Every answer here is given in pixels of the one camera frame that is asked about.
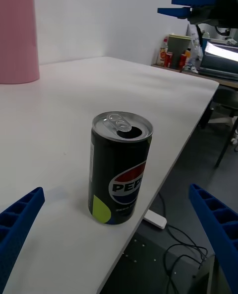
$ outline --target white table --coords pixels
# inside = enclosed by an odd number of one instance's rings
[[[0,210],[42,186],[46,202],[4,294],[95,294],[159,191],[218,83],[113,58],[44,65],[41,79],[0,85]],[[112,110],[154,135],[132,218],[97,223],[87,209],[91,122]]]

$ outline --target pink bin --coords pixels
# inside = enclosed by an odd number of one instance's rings
[[[0,0],[0,83],[39,78],[34,0]]]

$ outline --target white power adapter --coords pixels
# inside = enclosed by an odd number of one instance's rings
[[[151,210],[147,211],[144,219],[160,229],[164,229],[167,224],[167,220],[165,217],[160,216]]]

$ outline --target can lid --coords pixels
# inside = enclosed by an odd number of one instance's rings
[[[137,114],[105,112],[93,119],[93,130],[115,142],[139,142],[153,133],[151,123]]]

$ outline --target pepsi can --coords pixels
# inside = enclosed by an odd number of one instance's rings
[[[153,127],[128,112],[106,112],[93,119],[88,208],[102,223],[120,224],[133,214]]]

